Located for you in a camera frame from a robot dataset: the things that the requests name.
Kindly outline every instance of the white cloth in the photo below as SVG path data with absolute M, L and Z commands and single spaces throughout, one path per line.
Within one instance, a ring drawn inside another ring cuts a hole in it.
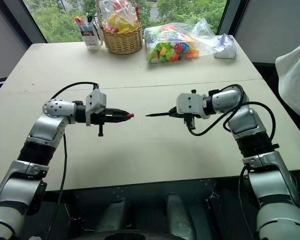
M 279 76 L 279 94 L 300 115 L 300 46 L 275 60 Z

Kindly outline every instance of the table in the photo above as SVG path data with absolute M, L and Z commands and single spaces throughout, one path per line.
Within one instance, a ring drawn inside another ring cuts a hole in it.
M 101 89 L 111 89 L 261 79 L 239 44 L 235 44 L 238 52 L 234 59 L 207 55 L 169 64 L 148 64 L 145 47 L 130 55 L 115 55 L 105 47 L 88 51 L 83 42 L 37 43 L 26 51 L 0 94 L 50 91 L 53 95 L 80 81 L 96 82 Z

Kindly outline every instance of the wicker basket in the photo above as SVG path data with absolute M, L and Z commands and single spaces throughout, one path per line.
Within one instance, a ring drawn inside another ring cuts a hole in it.
M 137 29 L 127 33 L 114 33 L 103 28 L 99 0 L 95 0 L 97 21 L 103 31 L 105 46 L 109 52 L 118 55 L 132 54 L 142 48 L 142 27 L 138 24 Z

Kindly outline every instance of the clear plastic bag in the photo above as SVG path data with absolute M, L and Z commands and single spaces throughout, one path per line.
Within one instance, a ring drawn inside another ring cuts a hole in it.
M 138 28 L 135 7 L 127 0 L 100 0 L 103 28 L 112 33 L 124 34 Z
M 150 63 L 175 62 L 219 52 L 215 49 L 218 38 L 204 18 L 197 24 L 174 22 L 149 27 L 143 36 Z

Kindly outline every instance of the green trees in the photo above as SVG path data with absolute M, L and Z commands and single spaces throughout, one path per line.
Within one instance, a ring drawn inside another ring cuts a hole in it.
M 227 0 L 159 0 L 160 22 L 195 24 L 205 17 L 212 31 L 216 33 L 226 2 Z
M 49 43 L 79 42 L 81 34 L 74 17 L 94 15 L 95 0 L 23 0 Z M 135 0 L 143 28 L 173 22 L 195 24 L 205 17 L 213 32 L 219 26 L 227 0 L 158 0 L 158 21 L 151 21 L 152 5 Z
M 57 0 L 24 0 L 48 43 L 81 42 L 75 16 L 84 16 L 78 8 L 65 10 Z

